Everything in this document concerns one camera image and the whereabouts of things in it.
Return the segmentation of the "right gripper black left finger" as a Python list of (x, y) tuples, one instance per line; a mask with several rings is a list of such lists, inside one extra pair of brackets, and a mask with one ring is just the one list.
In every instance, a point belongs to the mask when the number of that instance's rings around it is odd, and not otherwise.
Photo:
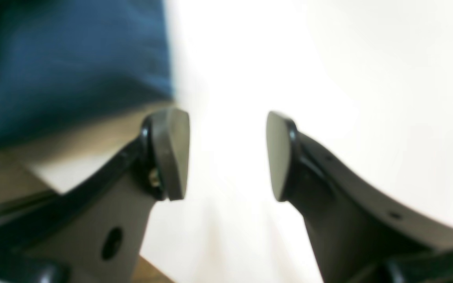
[(169, 107), (64, 195), (0, 203), (0, 283), (127, 283), (157, 201), (186, 194), (189, 114)]

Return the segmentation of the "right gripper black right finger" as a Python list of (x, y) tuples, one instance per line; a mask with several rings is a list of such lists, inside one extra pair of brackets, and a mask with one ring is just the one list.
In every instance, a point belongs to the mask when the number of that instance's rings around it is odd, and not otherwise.
[(325, 283), (453, 283), (453, 228), (383, 194), (271, 111), (272, 191), (302, 215)]

